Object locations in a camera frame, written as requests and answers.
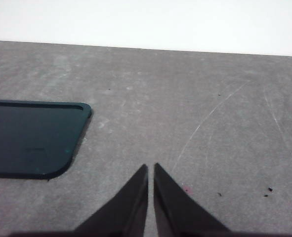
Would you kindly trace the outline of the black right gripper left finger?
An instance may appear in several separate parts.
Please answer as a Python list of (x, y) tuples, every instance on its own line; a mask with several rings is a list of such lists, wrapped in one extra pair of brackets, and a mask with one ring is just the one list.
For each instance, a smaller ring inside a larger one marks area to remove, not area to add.
[(148, 167), (142, 165), (118, 193), (75, 228), (86, 237), (142, 237), (148, 208)]

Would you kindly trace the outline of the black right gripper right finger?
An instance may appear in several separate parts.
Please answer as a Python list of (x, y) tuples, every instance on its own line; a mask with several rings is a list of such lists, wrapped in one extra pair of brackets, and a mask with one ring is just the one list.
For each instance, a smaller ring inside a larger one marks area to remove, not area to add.
[(161, 237), (219, 237), (231, 231), (197, 204), (156, 163), (154, 165), (154, 209)]

